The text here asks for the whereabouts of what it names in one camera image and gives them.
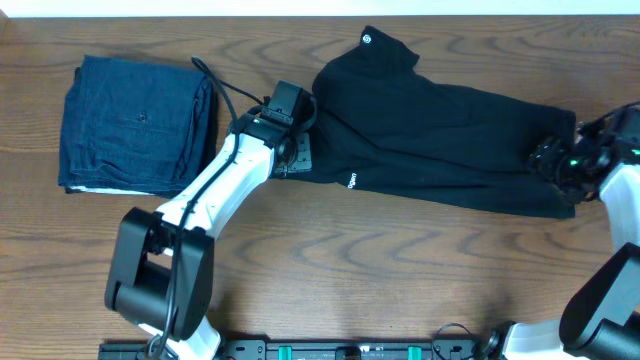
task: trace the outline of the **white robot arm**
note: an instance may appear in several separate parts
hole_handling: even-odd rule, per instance
[[[640,166],[618,165],[600,189],[609,214],[613,251],[629,242],[640,245]],[[514,324],[506,335],[502,355],[508,360],[587,359],[564,351],[560,319]]]
[[[310,120],[297,119],[301,113],[309,114],[300,111],[304,106],[314,109]],[[640,288],[636,285],[630,291],[627,286],[633,281],[640,283],[633,278],[640,274],[640,166],[634,165],[639,162],[636,156],[640,150],[625,141],[622,131],[629,129],[629,124],[640,124],[639,113],[634,113],[638,117],[635,121],[614,114],[626,122],[614,122],[613,130],[620,131],[604,132],[613,134],[604,143],[600,141],[603,132],[596,131],[597,136],[585,132],[585,141],[602,151],[595,156],[557,157],[562,151],[555,152],[558,147],[548,144],[539,147],[544,150],[538,154],[541,156],[533,156],[540,159],[536,160],[539,169],[552,170],[547,172],[553,174],[549,180],[561,189],[599,194],[609,213],[616,255],[571,300],[562,319],[512,324],[492,345],[491,359],[640,359],[640,338],[635,338],[636,330],[625,328],[629,314],[635,314],[640,304]],[[297,164],[309,145],[308,138],[299,141],[301,132],[294,129],[306,129],[314,118],[315,102],[310,94],[280,82],[270,105],[240,118],[236,125],[241,128],[234,129],[238,133],[226,138],[220,154],[187,189],[153,214],[132,209],[118,232],[105,292],[107,308],[154,338],[163,335],[161,329],[170,328],[166,346],[173,356],[213,359],[221,337],[209,324],[206,313],[212,291],[215,239],[247,195],[266,181],[276,166],[295,170],[309,165]],[[193,210],[182,228],[183,214],[190,206]],[[175,258],[181,261],[176,262],[175,274],[147,261],[147,254],[174,255],[176,241],[181,251],[176,251]],[[177,284],[178,295],[174,319],[167,324],[167,309],[172,309],[167,303],[170,284]],[[621,291],[626,291],[622,302],[618,296]]]
[[[582,134],[584,138],[578,142],[578,147],[584,141],[588,148],[595,150],[590,153],[595,161],[565,157],[561,160],[568,164],[564,169],[560,163],[549,167],[556,174],[566,170],[563,177],[569,180],[554,179],[561,185],[587,184],[591,186],[587,191],[593,191],[597,186],[599,198],[609,215],[616,255],[576,294],[562,319],[512,325],[504,337],[502,358],[587,359],[579,356],[585,354],[593,359],[640,359],[640,333],[637,329],[625,328],[630,317],[637,317],[634,310],[640,305],[640,259],[637,254],[640,246],[639,122],[640,112],[632,106],[607,114],[594,122],[591,129],[586,129]],[[550,149],[552,145],[548,143],[546,148]],[[571,169],[578,162],[584,163],[582,169],[576,170],[580,175]],[[606,332],[603,328],[615,330]]]

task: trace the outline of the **blue denim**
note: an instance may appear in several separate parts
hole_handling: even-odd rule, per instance
[[[183,190],[200,169],[212,95],[195,70],[85,56],[65,99],[58,184]]]

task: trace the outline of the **black cable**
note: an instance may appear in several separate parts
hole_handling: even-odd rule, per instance
[[[223,83],[218,79],[218,77],[209,69],[209,67],[199,57],[197,56],[191,57],[191,62],[200,71],[205,73],[205,75],[207,75],[207,77],[213,83],[213,85],[218,88],[218,91],[222,94],[222,97],[224,98],[224,101],[227,103],[227,107],[229,108],[229,112],[231,113],[232,124],[237,125],[238,117],[236,115],[235,109],[233,108],[233,104],[231,103],[231,99],[229,98],[229,95],[224,90]],[[236,87],[230,86],[229,84],[226,84],[226,86],[228,86],[230,89],[240,92],[243,95],[249,96],[252,99],[261,103],[260,100],[258,100],[258,98],[256,98],[255,96],[247,92],[244,92]],[[181,250],[182,250],[182,239],[184,234],[184,227],[187,224],[187,220],[189,218],[189,215],[193,211],[193,208],[198,203],[198,199],[202,196],[202,194],[204,194],[205,191],[207,191],[209,186],[211,186],[211,184],[220,176],[220,174],[222,174],[222,172],[225,171],[229,167],[229,165],[231,165],[235,161],[236,155],[238,154],[238,148],[240,146],[240,134],[235,131],[234,131],[234,140],[235,141],[233,144],[233,150],[231,151],[231,155],[229,155],[229,158],[227,158],[227,161],[225,161],[225,163],[222,164],[222,166],[213,174],[213,176],[211,176],[200,187],[200,189],[198,189],[198,191],[195,193],[195,195],[193,195],[191,200],[187,202],[187,206],[185,207],[184,212],[182,213],[182,217],[180,218],[180,224],[178,225],[178,229],[176,231],[176,241],[173,247],[173,257],[171,259],[171,277],[169,280],[169,290],[168,290],[170,291],[170,294],[169,294],[169,304],[167,306],[167,315],[166,315],[164,331],[160,339],[157,340],[157,345],[155,345],[156,344],[155,340],[153,342],[150,340],[149,343],[147,343],[145,356],[149,359],[153,359],[153,360],[160,359],[160,356],[162,355],[162,352],[164,351],[167,345],[167,340],[169,339],[169,333],[171,332],[171,329],[173,327],[175,316],[179,310],[175,306],[175,298],[176,298],[176,291],[177,291],[176,282],[178,278],[178,264],[179,264]]]
[[[237,92],[237,93],[240,93],[240,94],[242,94],[242,95],[244,95],[244,96],[246,96],[246,97],[248,97],[248,98],[250,98],[250,99],[253,99],[253,100],[254,100],[255,102],[257,102],[259,105],[263,105],[263,104],[264,104],[264,103],[262,102],[262,100],[258,99],[258,97],[256,97],[255,95],[253,95],[253,94],[251,94],[251,93],[249,93],[249,92],[246,92],[246,91],[244,91],[244,90],[242,90],[242,89],[239,89],[239,88],[237,88],[237,87],[235,87],[235,86],[233,86],[233,85],[231,85],[231,84],[229,84],[229,83],[227,83],[227,82],[224,82],[224,81],[222,81],[222,80],[220,80],[220,83],[221,83],[222,85],[224,85],[224,86],[228,87],[229,89],[231,89],[231,90],[233,90],[233,91]]]
[[[470,336],[473,336],[473,334],[471,333],[471,331],[469,331],[466,327],[464,327],[461,324],[458,323],[449,323],[449,324],[445,324],[442,325],[442,327],[440,329],[438,329],[438,331],[436,331],[435,335],[433,335],[433,340],[431,340],[431,360],[433,360],[433,354],[438,355],[438,357],[440,358],[440,360],[447,360],[445,358],[442,357],[442,355],[440,355],[440,347],[436,346],[436,338],[438,337],[438,335],[440,335],[440,333],[450,327],[459,327],[461,329],[464,329],[464,331],[467,332],[467,334],[469,334]],[[461,360],[469,360],[473,357],[473,354],[471,354],[471,356],[467,356],[466,358],[462,358]]]
[[[609,111],[609,112],[608,112],[608,113],[606,113],[605,115],[602,115],[600,118],[598,118],[598,120],[600,120],[600,119],[606,119],[606,118],[608,118],[609,116],[611,116],[611,115],[615,114],[615,113],[616,113],[616,112],[618,112],[618,111],[622,111],[622,110],[624,110],[624,109],[626,109],[626,108],[633,107],[633,106],[638,106],[638,105],[640,105],[640,101],[634,101],[634,102],[629,103],[629,104],[627,104],[627,105],[622,105],[622,106],[620,106],[620,107],[618,107],[618,108],[615,108],[615,109],[613,109],[613,110]]]

